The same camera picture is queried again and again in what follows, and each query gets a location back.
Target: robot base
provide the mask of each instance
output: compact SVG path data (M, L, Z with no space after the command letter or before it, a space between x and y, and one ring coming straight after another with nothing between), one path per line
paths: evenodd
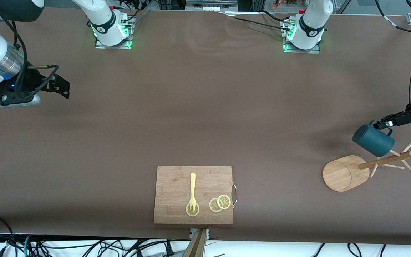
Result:
M285 19L284 21L280 22L281 27L287 27L289 29L293 29L295 25L295 18L291 16L290 19ZM282 42L283 42L283 52L295 52L298 54L319 54L320 53L320 44L317 43L312 49L304 50L299 49L293 45L287 38L290 36L292 31L285 31L282 30Z
M126 16L125 19L127 19L128 18L127 14L126 13L123 13L123 14L124 16ZM119 44L116 44L114 46L106 46L106 45L103 45L101 42L99 42L99 40L96 38L95 48L96 49L131 49L132 36L134 35L134 24L135 23L136 23L136 18L134 17L130 21L127 21L125 24L123 24L123 26L126 27L123 29L123 32L128 33L129 36L123 41L121 41Z

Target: yellow fork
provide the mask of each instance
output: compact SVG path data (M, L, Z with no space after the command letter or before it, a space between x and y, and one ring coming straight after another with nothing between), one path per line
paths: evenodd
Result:
M196 211L196 199L194 198L194 186L196 184L196 173L192 173L189 175L189 182L191 186L191 198L189 199L189 207L188 210L190 213L194 213Z

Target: lemon slice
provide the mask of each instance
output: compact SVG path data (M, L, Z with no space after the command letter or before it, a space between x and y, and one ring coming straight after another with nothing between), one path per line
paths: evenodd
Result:
M210 202L209 202L209 208L210 208L210 210L213 211L213 212L220 212L220 211L222 211L222 209L218 206L217 198L213 198L212 200L210 200Z
M231 199L229 198L229 196L222 194L217 198L217 203L220 209L225 210L231 206Z
M186 214L188 214L189 216L194 217L194 216L196 216L196 215L199 213L199 205L198 205L198 203L196 203L196 211L195 211L195 212L192 212L192 213L189 212L188 207L189 207L189 203L186 204L186 208L185 208Z

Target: bamboo cutting board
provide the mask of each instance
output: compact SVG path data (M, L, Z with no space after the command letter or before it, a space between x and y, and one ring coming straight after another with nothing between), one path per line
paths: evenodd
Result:
M199 213L186 214L186 205L191 196L189 175L196 173L194 198ZM209 202L225 194L232 198L233 168L227 166L158 166L156 178L155 215L156 224L233 224L234 210L230 206L220 212L212 212Z

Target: brown table surface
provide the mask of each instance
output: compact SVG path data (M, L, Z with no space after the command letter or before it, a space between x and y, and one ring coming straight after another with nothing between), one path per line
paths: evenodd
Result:
M411 244L409 171L382 167L343 193L321 179L336 158L375 159L352 134L404 110L411 34L332 16L321 54L285 54L276 29L153 11L133 49L103 50L86 21L46 9L17 25L28 60L60 65L71 98L42 92L37 107L0 110L0 217L16 233L185 238L153 224L157 166L232 166L235 223L212 237ZM394 138L402 150L411 124Z

